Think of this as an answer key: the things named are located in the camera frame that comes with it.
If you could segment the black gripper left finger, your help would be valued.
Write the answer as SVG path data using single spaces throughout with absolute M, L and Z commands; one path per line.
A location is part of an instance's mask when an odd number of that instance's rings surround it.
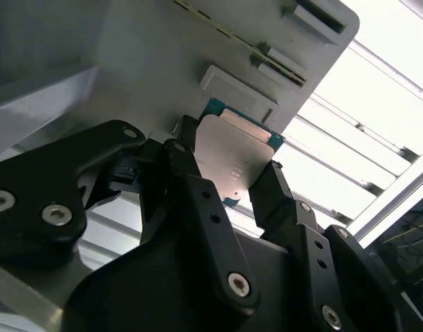
M 215 299 L 251 317 L 260 295 L 214 184 L 190 146 L 148 140 L 112 120 L 0 162 L 0 262 L 28 268 L 69 261 L 89 208 L 123 190 L 141 196 L 141 243 L 182 233 L 204 260 Z

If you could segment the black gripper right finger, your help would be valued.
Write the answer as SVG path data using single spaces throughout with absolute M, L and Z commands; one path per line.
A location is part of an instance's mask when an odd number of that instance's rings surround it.
M 276 161 L 249 189 L 262 239 L 291 258 L 292 331 L 421 331 L 422 320 L 343 227 L 320 231 L 313 209 L 295 199 Z

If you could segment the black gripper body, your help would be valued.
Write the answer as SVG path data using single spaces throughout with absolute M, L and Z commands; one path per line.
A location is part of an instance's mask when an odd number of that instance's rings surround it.
M 237 239 L 260 289 L 248 318 L 215 299 L 204 260 L 182 233 L 141 245 L 92 272 L 65 307 L 65 331 L 313 331 L 290 254 L 261 239 Z

